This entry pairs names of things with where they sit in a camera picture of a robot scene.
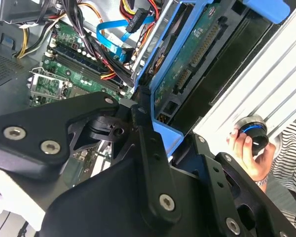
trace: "blue ring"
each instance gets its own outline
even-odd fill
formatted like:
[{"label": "blue ring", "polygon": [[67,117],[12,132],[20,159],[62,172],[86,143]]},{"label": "blue ring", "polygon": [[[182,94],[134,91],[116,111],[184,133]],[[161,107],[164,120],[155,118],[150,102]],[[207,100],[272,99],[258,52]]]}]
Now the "blue ring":
[{"label": "blue ring", "polygon": [[253,125],[251,127],[246,128],[245,130],[243,130],[242,132],[246,132],[248,130],[250,130],[251,128],[262,128],[260,125]]}]

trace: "bracelet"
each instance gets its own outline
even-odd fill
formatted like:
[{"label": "bracelet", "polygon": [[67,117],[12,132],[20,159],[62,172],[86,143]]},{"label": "bracelet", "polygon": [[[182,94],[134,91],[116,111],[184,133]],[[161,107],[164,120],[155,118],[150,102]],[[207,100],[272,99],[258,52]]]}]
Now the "bracelet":
[{"label": "bracelet", "polygon": [[259,187],[261,187],[261,186],[263,186],[264,184],[266,184],[267,181],[268,181],[268,175],[267,175],[264,179],[262,179],[262,180],[260,180],[260,181],[255,181],[255,183],[256,183]]}]

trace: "striped shirt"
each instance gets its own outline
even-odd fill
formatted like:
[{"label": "striped shirt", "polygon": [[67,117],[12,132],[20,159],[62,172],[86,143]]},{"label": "striped shirt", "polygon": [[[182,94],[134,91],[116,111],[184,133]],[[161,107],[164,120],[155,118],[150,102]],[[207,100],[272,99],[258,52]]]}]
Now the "striped shirt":
[{"label": "striped shirt", "polygon": [[[296,193],[296,123],[281,134],[281,151],[273,160],[271,173],[285,188]],[[296,214],[282,211],[296,228]]]}]

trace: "hand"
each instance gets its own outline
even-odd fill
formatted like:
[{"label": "hand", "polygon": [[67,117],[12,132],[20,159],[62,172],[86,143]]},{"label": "hand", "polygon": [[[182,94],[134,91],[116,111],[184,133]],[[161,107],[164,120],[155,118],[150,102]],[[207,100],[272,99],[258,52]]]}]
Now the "hand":
[{"label": "hand", "polygon": [[237,138],[238,132],[237,129],[234,129],[227,139],[233,157],[254,181],[261,181],[271,170],[275,146],[269,143],[264,148],[263,154],[254,160],[252,156],[252,138],[245,133],[241,133]]}]

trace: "motherboard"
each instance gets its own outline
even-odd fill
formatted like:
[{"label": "motherboard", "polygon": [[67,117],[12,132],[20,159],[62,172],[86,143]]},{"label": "motherboard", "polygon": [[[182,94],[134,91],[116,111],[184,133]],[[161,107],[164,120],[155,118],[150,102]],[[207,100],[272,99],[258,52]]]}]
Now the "motherboard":
[{"label": "motherboard", "polygon": [[85,45],[73,28],[55,25],[40,67],[30,79],[30,106],[40,106],[96,91],[116,100],[130,98],[133,90],[118,77],[101,79],[108,68],[86,53]]},{"label": "motherboard", "polygon": [[[59,100],[102,91],[117,101],[130,98],[133,89],[118,77],[102,79],[108,68],[86,53],[85,45],[73,28],[59,22],[55,25],[39,67],[32,69],[29,79],[30,106],[36,107]],[[109,167],[110,146],[95,146],[73,154],[66,164],[63,177],[68,187],[90,178],[97,163],[99,171]]]}]

